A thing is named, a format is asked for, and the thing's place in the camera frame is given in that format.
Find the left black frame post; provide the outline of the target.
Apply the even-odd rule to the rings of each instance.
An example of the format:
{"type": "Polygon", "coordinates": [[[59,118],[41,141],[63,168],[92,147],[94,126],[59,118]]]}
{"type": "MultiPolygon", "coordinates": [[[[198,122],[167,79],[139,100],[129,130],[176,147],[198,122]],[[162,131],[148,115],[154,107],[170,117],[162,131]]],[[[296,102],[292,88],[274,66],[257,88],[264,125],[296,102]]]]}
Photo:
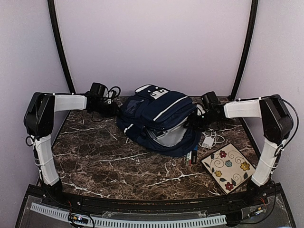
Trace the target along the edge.
{"type": "Polygon", "coordinates": [[[47,3],[48,3],[47,4],[48,5],[48,11],[49,11],[51,26],[52,26],[52,30],[53,30],[54,39],[55,39],[55,44],[56,44],[56,47],[57,47],[57,53],[58,53],[58,56],[59,56],[59,60],[60,60],[60,63],[61,63],[61,67],[62,67],[62,70],[63,70],[65,81],[66,81],[66,84],[68,86],[69,92],[70,93],[75,93],[76,90],[75,90],[74,83],[72,81],[72,77],[71,77],[71,74],[70,74],[70,71],[69,71],[69,67],[68,67],[68,63],[67,63],[67,59],[66,59],[62,39],[61,39],[61,34],[60,34],[60,31],[59,31],[59,23],[58,23],[58,20],[57,20],[55,1],[54,0],[47,0],[47,3]]]}

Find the right black frame post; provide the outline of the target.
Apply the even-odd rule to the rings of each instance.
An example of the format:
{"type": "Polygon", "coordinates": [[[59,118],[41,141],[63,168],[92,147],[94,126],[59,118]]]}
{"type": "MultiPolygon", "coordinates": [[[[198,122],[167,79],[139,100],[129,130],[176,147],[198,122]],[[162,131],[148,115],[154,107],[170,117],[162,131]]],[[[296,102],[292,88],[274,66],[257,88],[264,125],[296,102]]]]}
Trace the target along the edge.
{"type": "Polygon", "coordinates": [[[232,87],[231,94],[228,96],[230,100],[234,100],[237,96],[238,90],[240,88],[241,80],[243,77],[243,73],[245,71],[245,66],[247,63],[247,58],[251,46],[252,36],[255,28],[255,22],[257,17],[257,9],[258,9],[258,0],[252,0],[251,1],[251,8],[250,8],[250,14],[248,19],[248,26],[247,26],[247,32],[246,37],[244,41],[244,46],[242,50],[242,55],[240,58],[239,66],[237,69],[236,78],[232,87]]]}

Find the pale green thin book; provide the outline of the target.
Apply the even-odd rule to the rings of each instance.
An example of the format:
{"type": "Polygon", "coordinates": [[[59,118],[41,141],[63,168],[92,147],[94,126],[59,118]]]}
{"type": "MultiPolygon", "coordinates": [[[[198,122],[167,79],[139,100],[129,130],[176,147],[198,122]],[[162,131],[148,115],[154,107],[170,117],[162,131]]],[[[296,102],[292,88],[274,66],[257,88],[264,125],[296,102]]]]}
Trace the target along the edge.
{"type": "Polygon", "coordinates": [[[156,129],[147,129],[147,133],[149,133],[154,139],[168,139],[175,140],[175,138],[179,138],[183,135],[184,130],[181,127],[175,127],[168,130],[156,130],[156,129]]]}

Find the floral square plate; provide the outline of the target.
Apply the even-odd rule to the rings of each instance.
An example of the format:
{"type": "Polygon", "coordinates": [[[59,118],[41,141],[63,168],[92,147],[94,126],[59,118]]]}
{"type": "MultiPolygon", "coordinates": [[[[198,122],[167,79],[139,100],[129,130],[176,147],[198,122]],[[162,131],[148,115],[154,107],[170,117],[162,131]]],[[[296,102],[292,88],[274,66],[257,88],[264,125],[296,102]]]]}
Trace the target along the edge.
{"type": "Polygon", "coordinates": [[[231,143],[201,162],[225,194],[236,190],[256,171],[251,162],[231,143]]]}

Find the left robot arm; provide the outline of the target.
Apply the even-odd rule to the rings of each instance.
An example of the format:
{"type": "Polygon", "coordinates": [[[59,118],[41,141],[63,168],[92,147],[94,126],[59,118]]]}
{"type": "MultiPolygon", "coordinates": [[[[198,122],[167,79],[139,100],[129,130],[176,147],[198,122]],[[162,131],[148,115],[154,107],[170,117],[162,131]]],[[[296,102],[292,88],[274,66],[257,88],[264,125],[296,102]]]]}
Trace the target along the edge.
{"type": "Polygon", "coordinates": [[[26,144],[33,148],[40,184],[49,192],[48,199],[55,206],[63,207],[67,203],[67,196],[61,192],[62,182],[55,168],[51,146],[55,113],[86,110],[105,118],[114,117],[119,114],[115,98],[120,93],[118,86],[109,89],[101,83],[92,83],[90,90],[82,94],[33,94],[23,120],[28,134],[26,144]]]}

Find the white USB charger block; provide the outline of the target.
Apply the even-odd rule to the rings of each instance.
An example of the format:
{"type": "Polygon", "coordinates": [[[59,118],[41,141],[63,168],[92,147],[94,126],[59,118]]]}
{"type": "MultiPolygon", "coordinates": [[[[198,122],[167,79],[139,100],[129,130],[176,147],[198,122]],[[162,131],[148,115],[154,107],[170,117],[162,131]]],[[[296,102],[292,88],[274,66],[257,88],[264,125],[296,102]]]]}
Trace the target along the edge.
{"type": "Polygon", "coordinates": [[[214,139],[211,137],[205,137],[203,143],[202,143],[202,148],[207,148],[211,149],[214,143],[214,139]]]}

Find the small circuit board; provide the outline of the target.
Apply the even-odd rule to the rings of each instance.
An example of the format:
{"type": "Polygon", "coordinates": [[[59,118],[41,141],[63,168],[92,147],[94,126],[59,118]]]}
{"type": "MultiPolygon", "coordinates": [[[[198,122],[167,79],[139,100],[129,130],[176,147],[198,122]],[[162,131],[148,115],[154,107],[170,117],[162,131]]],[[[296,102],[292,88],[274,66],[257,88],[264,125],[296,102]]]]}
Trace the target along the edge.
{"type": "Polygon", "coordinates": [[[68,215],[68,221],[71,222],[72,224],[81,224],[81,225],[86,225],[89,222],[89,220],[86,219],[85,217],[71,213],[69,213],[68,215]]]}

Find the black front rail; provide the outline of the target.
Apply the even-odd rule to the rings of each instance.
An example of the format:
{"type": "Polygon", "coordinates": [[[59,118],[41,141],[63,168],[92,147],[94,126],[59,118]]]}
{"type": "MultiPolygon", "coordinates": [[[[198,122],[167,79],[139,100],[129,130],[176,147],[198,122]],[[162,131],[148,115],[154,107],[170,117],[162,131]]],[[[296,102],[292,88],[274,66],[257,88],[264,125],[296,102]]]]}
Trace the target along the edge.
{"type": "Polygon", "coordinates": [[[232,193],[207,198],[182,199],[182,200],[124,200],[104,199],[98,197],[81,196],[64,192],[63,201],[55,202],[41,187],[29,185],[23,202],[30,198],[39,203],[55,206],[63,209],[72,209],[72,212],[83,212],[85,214],[101,215],[104,212],[122,213],[178,213],[207,211],[212,213],[239,213],[248,207],[244,203],[245,192],[232,193]]]}

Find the black frame post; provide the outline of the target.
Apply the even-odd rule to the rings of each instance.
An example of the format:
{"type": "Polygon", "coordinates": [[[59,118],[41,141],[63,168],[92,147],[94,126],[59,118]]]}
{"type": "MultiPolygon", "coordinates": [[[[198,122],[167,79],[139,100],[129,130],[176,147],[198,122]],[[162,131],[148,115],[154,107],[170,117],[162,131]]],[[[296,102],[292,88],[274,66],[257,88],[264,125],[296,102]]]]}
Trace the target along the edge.
{"type": "Polygon", "coordinates": [[[57,47],[57,53],[58,53],[58,56],[59,56],[59,60],[60,60],[60,63],[61,63],[61,67],[62,67],[62,70],[63,70],[65,81],[66,81],[66,84],[68,86],[69,92],[70,93],[75,93],[76,90],[75,90],[74,83],[72,81],[72,77],[71,77],[71,74],[70,74],[70,71],[69,71],[69,67],[68,67],[68,63],[67,63],[67,59],[66,59],[62,39],[61,39],[61,34],[60,34],[60,31],[59,31],[59,23],[58,23],[58,20],[57,20],[55,1],[54,0],[47,0],[47,3],[48,3],[47,4],[48,5],[48,11],[49,11],[51,26],[52,26],[52,30],[53,30],[54,39],[55,39],[55,44],[56,44],[56,47],[57,47]]]}
{"type": "Polygon", "coordinates": [[[247,63],[247,58],[251,46],[252,36],[255,28],[255,22],[257,17],[257,9],[258,9],[258,0],[252,0],[251,1],[251,8],[250,8],[250,14],[248,19],[248,26],[247,26],[247,32],[246,37],[244,41],[244,46],[242,50],[242,55],[240,58],[239,66],[237,69],[236,78],[232,87],[231,94],[228,96],[230,100],[234,100],[237,96],[238,90],[240,88],[241,80],[243,77],[243,73],[245,71],[245,66],[247,63]]]}

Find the navy blue student backpack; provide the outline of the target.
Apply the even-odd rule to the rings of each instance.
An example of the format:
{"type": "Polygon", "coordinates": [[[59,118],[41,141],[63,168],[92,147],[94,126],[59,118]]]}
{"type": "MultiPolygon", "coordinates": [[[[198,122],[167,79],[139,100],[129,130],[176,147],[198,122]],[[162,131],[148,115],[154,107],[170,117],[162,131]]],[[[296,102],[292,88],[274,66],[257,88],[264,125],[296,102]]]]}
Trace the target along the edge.
{"type": "Polygon", "coordinates": [[[117,127],[144,148],[171,157],[182,157],[199,143],[201,133],[187,126],[196,105],[184,93],[155,85],[137,88],[121,106],[117,127]],[[184,132],[175,140],[154,139],[147,129],[168,130],[181,127],[184,132]]]}

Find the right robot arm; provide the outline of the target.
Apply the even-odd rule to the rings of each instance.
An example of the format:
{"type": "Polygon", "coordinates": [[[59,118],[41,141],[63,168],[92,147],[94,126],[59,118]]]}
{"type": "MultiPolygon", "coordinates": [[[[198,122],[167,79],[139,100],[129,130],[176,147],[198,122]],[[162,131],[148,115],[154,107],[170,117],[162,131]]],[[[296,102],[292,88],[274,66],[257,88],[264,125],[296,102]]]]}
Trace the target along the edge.
{"type": "Polygon", "coordinates": [[[210,124],[224,119],[261,120],[264,145],[250,181],[254,188],[242,196],[245,205],[253,206],[261,198],[261,192],[257,188],[270,180],[283,150],[293,140],[299,127],[299,116],[296,116],[296,119],[292,118],[288,109],[293,106],[278,94],[238,99],[225,104],[218,100],[214,92],[204,94],[201,99],[202,110],[194,111],[186,121],[186,126],[194,130],[204,132],[210,124]]]}

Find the black marker blue cap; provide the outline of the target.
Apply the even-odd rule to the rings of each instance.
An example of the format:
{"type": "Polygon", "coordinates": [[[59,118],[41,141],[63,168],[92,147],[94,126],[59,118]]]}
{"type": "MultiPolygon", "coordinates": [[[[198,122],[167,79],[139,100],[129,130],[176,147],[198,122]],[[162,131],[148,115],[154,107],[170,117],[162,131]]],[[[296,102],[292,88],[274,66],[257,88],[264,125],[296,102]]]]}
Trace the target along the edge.
{"type": "Polygon", "coordinates": [[[197,163],[197,155],[198,155],[197,150],[192,150],[191,151],[191,164],[196,164],[197,163]]]}

